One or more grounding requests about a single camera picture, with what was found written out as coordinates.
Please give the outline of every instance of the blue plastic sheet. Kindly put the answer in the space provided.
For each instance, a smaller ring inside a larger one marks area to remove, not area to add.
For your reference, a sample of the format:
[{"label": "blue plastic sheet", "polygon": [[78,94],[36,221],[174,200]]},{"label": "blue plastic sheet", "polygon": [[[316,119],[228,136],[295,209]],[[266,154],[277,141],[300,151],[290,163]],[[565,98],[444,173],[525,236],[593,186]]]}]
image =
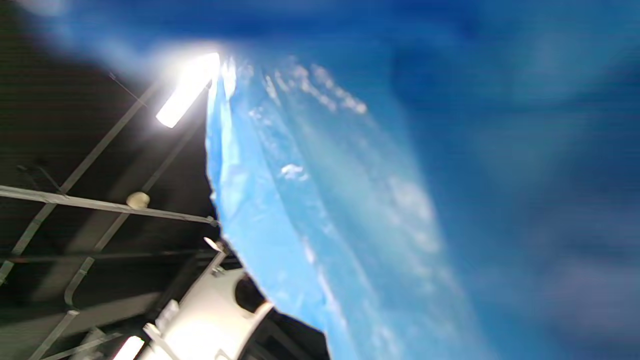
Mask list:
[{"label": "blue plastic sheet", "polygon": [[74,4],[110,67],[224,39],[224,232],[334,360],[639,358],[637,1]]}]

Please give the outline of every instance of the metal rail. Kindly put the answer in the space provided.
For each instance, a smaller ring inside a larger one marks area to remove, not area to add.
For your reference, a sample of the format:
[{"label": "metal rail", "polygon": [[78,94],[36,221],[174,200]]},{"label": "metal rail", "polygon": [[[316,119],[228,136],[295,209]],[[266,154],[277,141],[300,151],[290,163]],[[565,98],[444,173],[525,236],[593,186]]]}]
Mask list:
[{"label": "metal rail", "polygon": [[113,211],[116,213],[143,215],[147,217],[167,218],[167,219],[190,221],[190,222],[201,222],[205,224],[211,224],[215,222],[213,217],[198,217],[195,215],[173,213],[171,211],[156,210],[156,209],[133,209],[128,205],[124,205],[124,204],[115,204],[113,202],[84,199],[81,197],[64,196],[57,193],[37,192],[35,190],[13,188],[11,186],[0,185],[0,197],[11,197],[13,199],[20,199],[20,200],[40,201],[47,204],[75,206],[78,208]]},{"label": "metal rail", "polygon": [[[129,121],[133,118],[133,116],[145,105],[145,101],[149,100],[151,96],[157,91],[160,85],[160,81],[151,85],[147,91],[127,110],[127,112],[122,115],[120,120],[109,130],[109,132],[104,135],[102,140],[89,152],[89,155],[78,165],[78,167],[69,175],[67,180],[60,186],[61,193],[67,193],[80,179],[80,177],[87,171],[87,169],[93,164],[93,162],[102,154],[104,149],[113,141],[113,139],[120,133],[122,128],[129,123]],[[42,222],[49,217],[53,209],[55,209],[57,204],[48,203],[45,205],[36,216],[29,223],[27,228],[24,230],[20,239],[15,244],[12,250],[12,254],[19,256],[24,252],[24,249],[29,245],[31,239],[33,239],[35,233],[42,225]],[[4,284],[7,276],[13,269],[13,263],[10,261],[5,261],[2,266],[0,266],[0,286]]]},{"label": "metal rail", "polygon": [[30,264],[30,263],[52,263],[57,261],[75,261],[84,258],[94,258],[98,260],[119,260],[119,259],[142,259],[142,258],[161,258],[172,256],[190,255],[197,259],[213,259],[216,257],[217,251],[204,251],[204,250],[175,250],[175,251],[160,251],[160,252],[128,252],[128,253],[113,253],[104,254],[101,252],[85,252],[80,254],[63,254],[63,255],[39,255],[39,256],[20,256],[20,257],[7,257],[0,258],[0,261],[11,261],[16,264]]},{"label": "metal rail", "polygon": [[[171,153],[169,153],[169,155],[167,155],[167,157],[164,159],[160,167],[151,175],[149,180],[147,180],[147,182],[142,186],[142,189],[141,189],[142,192],[147,192],[151,189],[151,187],[156,183],[156,181],[160,178],[160,176],[169,168],[171,163],[176,159],[180,151],[190,141],[190,139],[193,137],[193,135],[196,133],[199,127],[200,127],[200,124],[195,124],[187,133],[184,134],[184,136],[179,140],[178,144],[176,144],[176,146],[172,149]],[[4,186],[0,186],[0,196],[3,195],[3,187]],[[113,235],[115,235],[115,233],[119,230],[119,228],[122,226],[122,224],[124,224],[124,222],[127,220],[129,215],[131,214],[155,216],[155,217],[163,217],[163,218],[173,218],[175,220],[194,221],[194,222],[201,222],[205,224],[213,224],[216,222],[213,219],[213,217],[206,217],[206,218],[196,217],[194,215],[170,213],[169,211],[161,211],[161,210],[153,210],[153,209],[135,210],[126,205],[112,204],[112,203],[96,201],[96,200],[72,198],[72,197],[67,197],[65,195],[57,195],[57,194],[50,194],[50,193],[43,193],[43,194],[46,194],[47,196],[46,199],[43,199],[41,197],[34,199],[33,196],[30,199],[25,199],[25,198],[22,198],[22,199],[37,200],[37,201],[55,200],[57,204],[81,206],[85,208],[92,208],[92,209],[99,209],[99,210],[106,210],[106,211],[117,211],[121,213],[120,216],[118,216],[118,218],[111,224],[109,229],[107,229],[107,231],[102,235],[102,237],[97,242],[97,244],[93,247],[94,252],[101,252],[104,249],[104,247],[109,243],[109,241],[111,241]],[[78,289],[78,286],[82,283],[82,281],[86,277],[86,274],[88,273],[89,269],[91,269],[91,267],[93,266],[95,259],[96,259],[95,256],[86,257],[84,259],[83,264],[80,266],[76,274],[73,276],[73,278],[67,285],[67,288],[65,289],[65,292],[64,292],[65,304],[68,306],[68,308],[73,309],[76,315],[79,312],[74,305],[74,295],[76,293],[76,290]],[[56,341],[56,339],[58,339],[60,335],[62,335],[62,332],[70,324],[70,320],[67,322],[66,319],[67,317],[62,319],[62,321],[58,324],[55,330],[49,334],[49,336],[45,340],[45,343],[43,343],[41,347],[46,346],[47,348],[49,348],[51,344],[53,344],[53,341]],[[37,352],[38,350],[28,360],[40,360],[40,358],[44,353],[38,355]]]},{"label": "metal rail", "polygon": [[111,341],[111,340],[113,340],[115,338],[119,338],[121,336],[122,336],[122,334],[114,332],[113,334],[103,336],[100,339],[93,340],[93,341],[88,342],[86,344],[82,344],[82,345],[80,345],[78,347],[70,348],[67,351],[58,352],[57,354],[54,354],[52,356],[45,357],[42,360],[60,360],[60,359],[63,359],[65,357],[67,357],[67,356],[71,356],[71,355],[73,355],[73,354],[75,354],[77,352],[88,350],[90,348],[94,348],[94,347],[96,347],[96,346],[98,346],[100,344],[109,342],[109,341]]}]

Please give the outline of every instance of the black ceiling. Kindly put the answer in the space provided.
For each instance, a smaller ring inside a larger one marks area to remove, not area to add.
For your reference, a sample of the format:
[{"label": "black ceiling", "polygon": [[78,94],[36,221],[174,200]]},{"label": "black ceiling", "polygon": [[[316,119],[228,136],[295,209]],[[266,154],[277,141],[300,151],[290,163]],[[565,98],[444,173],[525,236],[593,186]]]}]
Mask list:
[{"label": "black ceiling", "polygon": [[[0,185],[56,192],[40,168],[56,184],[64,182],[136,98],[107,72],[54,61],[35,49],[12,10],[8,2],[0,3]],[[136,96],[150,86],[118,80]],[[148,191],[149,207],[202,217],[214,214],[205,176],[206,100],[199,99],[178,126],[168,129],[154,115],[170,87],[161,86],[145,101],[68,195],[124,203],[196,126],[193,137]],[[0,198],[2,258],[12,256],[13,246],[42,206]],[[27,261],[89,253],[117,218],[118,213],[57,206],[22,257]],[[207,250],[202,236],[217,233],[207,224],[132,215],[103,252]],[[16,264],[0,286],[3,359],[26,360],[60,322],[67,310],[63,292],[83,259],[67,256]],[[186,290],[203,262],[207,260],[189,254],[98,258],[74,295],[81,314],[47,354],[77,345],[92,327],[153,316],[154,307]]]}]

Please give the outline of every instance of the fluorescent light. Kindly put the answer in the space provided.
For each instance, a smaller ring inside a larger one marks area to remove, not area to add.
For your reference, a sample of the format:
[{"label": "fluorescent light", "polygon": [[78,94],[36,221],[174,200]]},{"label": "fluorescent light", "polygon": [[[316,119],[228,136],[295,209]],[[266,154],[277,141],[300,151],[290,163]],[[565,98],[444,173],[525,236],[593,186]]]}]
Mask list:
[{"label": "fluorescent light", "polygon": [[178,86],[156,115],[167,127],[174,127],[198,98],[202,89],[220,74],[220,57],[217,53],[199,56],[189,61],[178,80]]},{"label": "fluorescent light", "polygon": [[141,338],[137,336],[131,336],[129,339],[127,339],[124,345],[122,345],[122,347],[118,351],[118,354],[113,358],[113,360],[133,360],[136,355],[138,355],[138,352],[140,352],[140,349],[144,344],[145,342]]}]

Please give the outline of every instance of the round light fixture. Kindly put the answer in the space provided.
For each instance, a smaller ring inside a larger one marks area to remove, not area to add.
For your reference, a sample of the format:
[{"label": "round light fixture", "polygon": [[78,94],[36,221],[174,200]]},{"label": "round light fixture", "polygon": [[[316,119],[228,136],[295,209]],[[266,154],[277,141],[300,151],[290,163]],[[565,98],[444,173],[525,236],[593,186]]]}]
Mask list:
[{"label": "round light fixture", "polygon": [[141,210],[147,208],[149,201],[151,201],[151,198],[146,193],[134,192],[127,198],[127,205],[132,209]]}]

